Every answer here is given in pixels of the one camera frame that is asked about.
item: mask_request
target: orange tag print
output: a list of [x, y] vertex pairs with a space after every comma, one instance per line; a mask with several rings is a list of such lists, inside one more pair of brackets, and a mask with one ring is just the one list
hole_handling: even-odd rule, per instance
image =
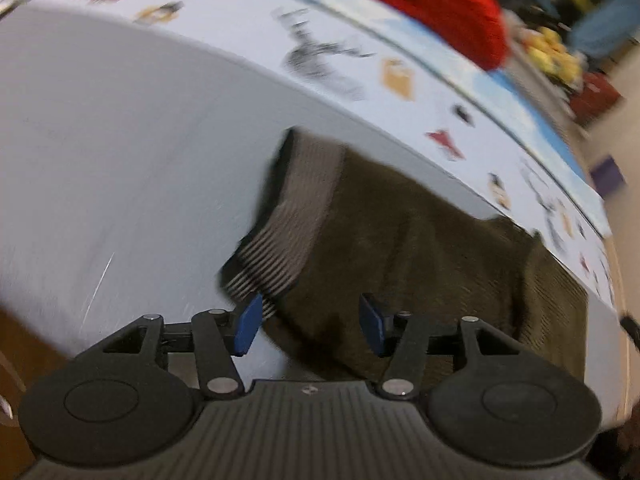
[[382, 84], [406, 101], [414, 101], [414, 71], [399, 59], [382, 61]]
[[136, 15], [136, 23], [153, 25], [154, 23], [167, 23], [178, 17], [178, 10], [182, 8], [181, 2], [172, 2], [161, 7], [147, 7]]

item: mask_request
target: scratch on table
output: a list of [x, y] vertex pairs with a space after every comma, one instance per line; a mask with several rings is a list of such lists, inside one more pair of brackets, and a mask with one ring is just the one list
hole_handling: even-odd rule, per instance
[[104, 270], [102, 272], [102, 276], [100, 276], [100, 280], [98, 280], [98, 284], [95, 286], [94, 294], [92, 295], [91, 300], [89, 301], [89, 305], [87, 305], [86, 312], [84, 313], [84, 317], [82, 318], [82, 323], [80, 324], [80, 330], [82, 330], [82, 327], [84, 327], [84, 322], [86, 321], [86, 317], [89, 315], [89, 311], [91, 310], [91, 306], [94, 303], [95, 295], [98, 294], [98, 289], [100, 288], [100, 285], [102, 284], [102, 280], [104, 279], [104, 275], [107, 273], [107, 269], [111, 265], [111, 260], [113, 260], [113, 255], [114, 254], [115, 253], [113, 253], [111, 255], [111, 258], [109, 258], [109, 261], [107, 262], [107, 266], [104, 267]]

